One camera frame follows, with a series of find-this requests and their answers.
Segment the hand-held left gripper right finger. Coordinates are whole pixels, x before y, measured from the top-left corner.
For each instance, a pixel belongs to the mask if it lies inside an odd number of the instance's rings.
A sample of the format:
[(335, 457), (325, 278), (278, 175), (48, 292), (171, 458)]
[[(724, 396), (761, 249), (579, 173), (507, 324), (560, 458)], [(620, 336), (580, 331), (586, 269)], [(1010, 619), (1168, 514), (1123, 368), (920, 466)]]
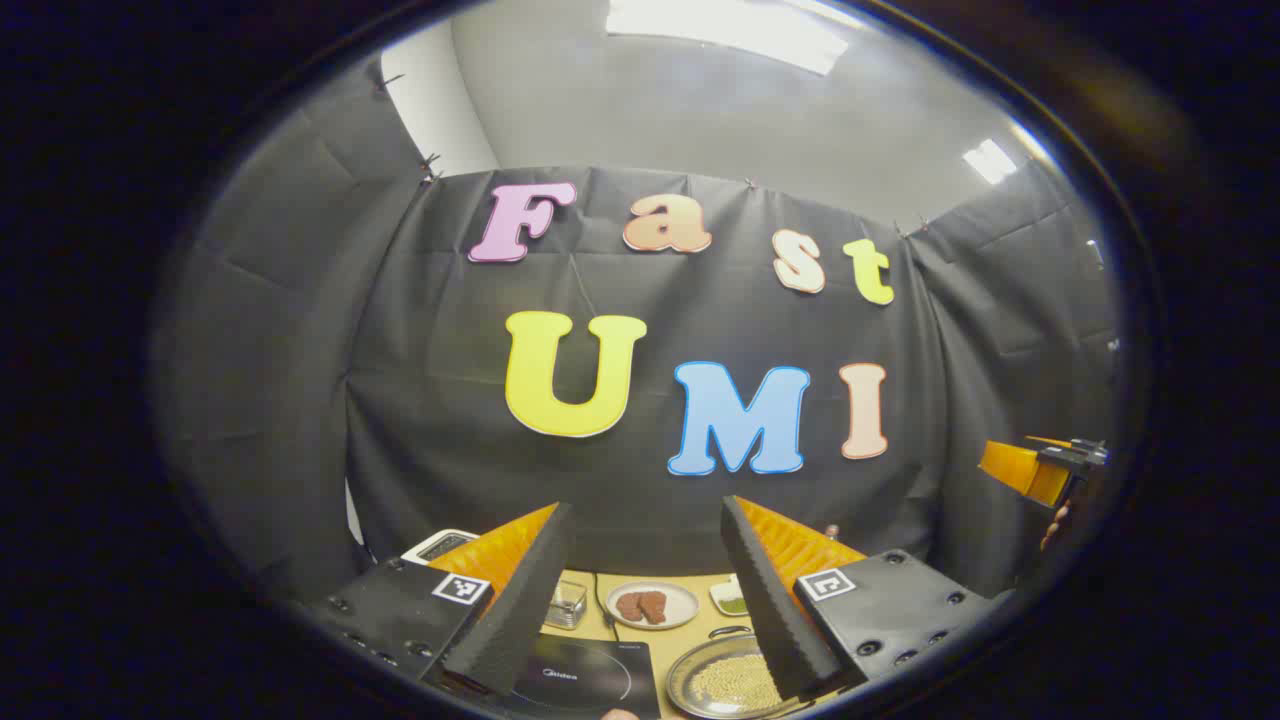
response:
[(739, 496), (721, 537), (774, 684), (815, 700), (936, 656), (1000, 606), (905, 550), (864, 555)]

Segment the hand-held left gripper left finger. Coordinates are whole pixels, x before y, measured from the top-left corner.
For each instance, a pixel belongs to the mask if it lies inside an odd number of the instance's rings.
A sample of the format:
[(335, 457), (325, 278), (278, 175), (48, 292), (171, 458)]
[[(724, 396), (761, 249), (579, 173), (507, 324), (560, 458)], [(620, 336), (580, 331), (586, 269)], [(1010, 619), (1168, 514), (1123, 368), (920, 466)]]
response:
[(308, 625), (411, 685), (513, 689), (573, 539), (556, 502), (421, 562), (389, 559), (307, 605)]

